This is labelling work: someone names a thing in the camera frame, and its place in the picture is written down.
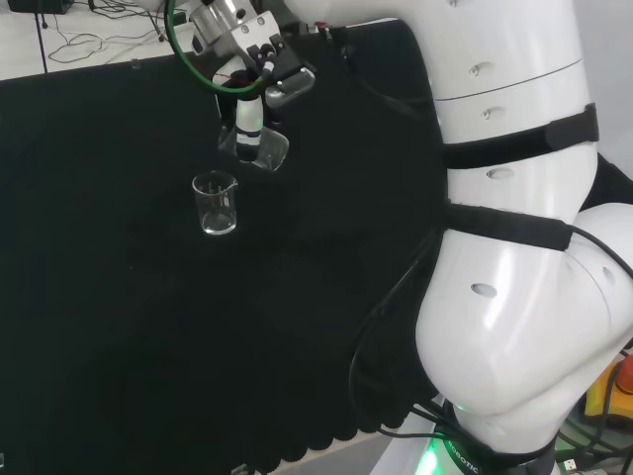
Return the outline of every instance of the black table surface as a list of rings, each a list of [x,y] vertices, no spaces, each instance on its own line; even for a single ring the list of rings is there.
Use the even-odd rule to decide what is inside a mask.
[[[374,87],[428,97],[402,24],[352,40]],[[395,114],[325,42],[296,48],[319,80],[274,175],[217,152],[215,99],[172,57],[0,83],[7,474],[270,471],[434,394],[412,332],[433,252],[369,341],[371,420],[346,388],[357,325],[440,219],[432,105]],[[240,183],[226,237],[197,221],[191,180],[211,169]],[[600,173],[594,204],[630,200]]]

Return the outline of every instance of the glass beaker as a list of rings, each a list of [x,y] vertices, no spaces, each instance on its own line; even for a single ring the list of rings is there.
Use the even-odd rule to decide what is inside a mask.
[[[237,180],[223,171],[211,171],[192,182],[202,230],[211,236],[230,233],[237,225],[235,189]]]

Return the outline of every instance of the red emergency stop button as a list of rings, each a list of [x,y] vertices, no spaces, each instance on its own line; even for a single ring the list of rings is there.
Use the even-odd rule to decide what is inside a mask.
[[[633,355],[627,356],[622,361],[622,366],[615,378],[617,389],[626,394],[633,394]]]

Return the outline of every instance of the green cable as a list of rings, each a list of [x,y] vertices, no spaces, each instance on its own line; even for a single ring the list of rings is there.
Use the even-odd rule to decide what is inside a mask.
[[[246,87],[240,88],[230,88],[230,87],[222,87],[216,84],[213,81],[210,81],[205,77],[203,73],[201,73],[196,66],[194,66],[187,55],[183,52],[182,48],[178,44],[178,38],[176,37],[176,32],[174,30],[174,10],[176,7],[176,0],[166,0],[167,5],[167,14],[165,15],[165,24],[167,27],[167,38],[169,39],[169,43],[171,44],[174,53],[178,56],[178,58],[187,66],[189,71],[196,76],[203,84],[207,87],[210,87],[215,92],[222,92],[227,94],[246,94],[252,92],[262,81],[262,78],[259,77],[255,82]]]

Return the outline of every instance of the robotic arm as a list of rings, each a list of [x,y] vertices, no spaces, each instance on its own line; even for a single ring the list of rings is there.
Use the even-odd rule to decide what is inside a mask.
[[[590,110],[573,0],[286,4],[309,24],[407,22],[451,150],[453,204],[575,225],[633,263],[632,207],[579,214],[595,178],[595,140],[530,145],[559,123],[575,134],[575,118]],[[197,53],[239,58],[229,76],[244,67],[263,74],[266,63],[274,63],[268,67],[272,86],[255,102],[239,99],[250,106],[235,106],[238,142],[257,145],[265,108],[281,108],[310,90],[314,73],[286,55],[272,15],[255,12],[245,0],[216,0],[192,19]],[[276,62],[282,57],[288,66]],[[633,281],[583,237],[561,251],[522,237],[448,230],[419,313],[419,357],[452,403],[456,423],[498,459],[524,465],[542,458],[576,401],[633,337],[631,309]],[[479,475],[454,445],[437,444],[436,457],[444,474]],[[553,461],[537,471],[559,473]]]

